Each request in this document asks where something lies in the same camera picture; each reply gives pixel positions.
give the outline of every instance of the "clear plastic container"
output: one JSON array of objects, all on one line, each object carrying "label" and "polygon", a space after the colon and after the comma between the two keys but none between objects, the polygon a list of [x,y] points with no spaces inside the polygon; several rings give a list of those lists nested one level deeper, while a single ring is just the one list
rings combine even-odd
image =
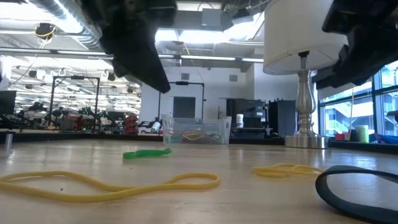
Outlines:
[{"label": "clear plastic container", "polygon": [[163,142],[165,144],[229,144],[230,116],[223,119],[163,117]]}]

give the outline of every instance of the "glass window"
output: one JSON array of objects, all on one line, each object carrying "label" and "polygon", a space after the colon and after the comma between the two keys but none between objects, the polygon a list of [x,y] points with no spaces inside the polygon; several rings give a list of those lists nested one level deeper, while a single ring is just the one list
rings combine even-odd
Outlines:
[{"label": "glass window", "polygon": [[372,82],[366,82],[363,85],[356,86],[354,88],[350,88],[349,90],[343,91],[339,94],[335,94],[333,96],[329,96],[328,98],[325,98],[323,100],[324,103],[333,101],[333,100],[339,100],[344,97],[349,97],[353,95],[353,89],[354,89],[354,95],[358,95],[361,93],[370,93],[372,91]]},{"label": "glass window", "polygon": [[398,91],[384,94],[383,100],[383,127],[384,134],[390,136],[398,136],[398,123],[393,116],[387,116],[390,111],[398,110]]},{"label": "glass window", "polygon": [[377,89],[398,85],[398,61],[384,66],[381,70],[381,86]]},{"label": "glass window", "polygon": [[[335,134],[349,132],[351,122],[351,102],[325,106],[325,134],[333,137]],[[374,133],[373,102],[371,97],[354,100],[353,120],[351,127],[368,125],[369,133]]]}]

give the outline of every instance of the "wooden table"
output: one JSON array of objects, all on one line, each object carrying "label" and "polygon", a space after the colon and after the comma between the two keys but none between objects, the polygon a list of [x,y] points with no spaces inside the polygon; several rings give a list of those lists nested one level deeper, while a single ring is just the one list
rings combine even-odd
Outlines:
[{"label": "wooden table", "polygon": [[[292,162],[322,169],[346,164],[398,172],[397,156],[282,146],[173,146],[168,157],[122,160],[126,151],[164,148],[162,143],[135,141],[20,143],[14,144],[10,158],[0,160],[0,172],[70,170],[119,185],[158,184],[177,174],[211,172],[220,176],[221,185],[202,192],[163,191],[102,203],[56,202],[0,190],[1,223],[361,223],[323,202],[313,177],[268,179],[253,175],[251,167]],[[61,177],[18,182],[67,194],[99,192]],[[398,210],[398,188],[378,177],[347,174],[332,176],[329,183],[338,196],[352,202]]]}]

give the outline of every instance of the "ceiling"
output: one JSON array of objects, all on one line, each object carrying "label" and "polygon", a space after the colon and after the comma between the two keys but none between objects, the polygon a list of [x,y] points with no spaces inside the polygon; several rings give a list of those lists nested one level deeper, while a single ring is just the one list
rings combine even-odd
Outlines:
[{"label": "ceiling", "polygon": [[[204,8],[223,8],[227,13],[233,15],[239,8],[254,6],[250,8],[253,17],[253,22],[250,24],[243,24],[240,26],[233,26],[224,32],[210,32],[202,30],[202,33],[193,34],[197,37],[196,41],[187,41],[183,46],[175,45],[172,40],[181,40],[186,36],[185,30],[173,29],[176,37],[172,39],[162,39],[164,35],[160,35],[160,40],[157,40],[157,50],[160,54],[190,54],[190,55],[205,55],[205,56],[227,56],[227,57],[253,57],[262,58],[262,37],[257,30],[261,27],[261,12],[269,0],[247,0],[247,1],[232,1],[232,0],[212,0],[211,3],[202,1],[179,1],[179,9],[194,11]],[[54,23],[51,14],[44,12],[41,9],[31,4],[14,4],[0,2],[0,47],[38,49],[42,42],[38,42],[34,31],[40,22]],[[61,30],[57,30],[51,42],[44,46],[44,49],[56,50],[77,50],[88,51],[88,49],[79,41],[79,35],[67,34]],[[9,61],[12,61],[14,66],[12,70],[11,85],[12,89],[18,90],[19,97],[23,99],[20,105],[24,105],[26,101],[41,100],[45,104],[49,103],[49,93],[51,92],[51,75],[57,75],[62,69],[66,71],[66,75],[83,75],[87,77],[101,78],[100,101],[99,107],[105,110],[109,107],[117,108],[117,110],[130,110],[138,113],[140,110],[141,91],[135,83],[130,83],[124,78],[117,78],[110,82],[104,78],[104,71],[112,72],[112,66],[109,62],[104,60],[82,60],[82,59],[68,59],[68,58],[44,58],[44,57],[24,57],[24,56],[7,56]],[[247,62],[220,62],[211,60],[165,60],[162,59],[165,67],[225,67],[225,68],[240,68],[246,71],[251,63]],[[40,74],[45,74],[40,78],[31,78],[28,76],[28,69],[40,70]],[[59,83],[55,89],[59,93],[55,97],[59,105],[70,105],[72,108],[79,108],[87,103],[92,104],[92,100],[84,100],[84,98],[92,98],[95,88],[91,80],[64,80],[65,83]],[[32,85],[33,89],[27,90],[26,85]],[[75,88],[80,91],[71,91],[70,86],[78,86]],[[127,93],[127,88],[131,86],[134,88],[134,93]],[[69,95],[75,95],[81,100],[68,99]],[[113,101],[120,101],[128,106],[121,106],[118,103],[115,106]]]}]

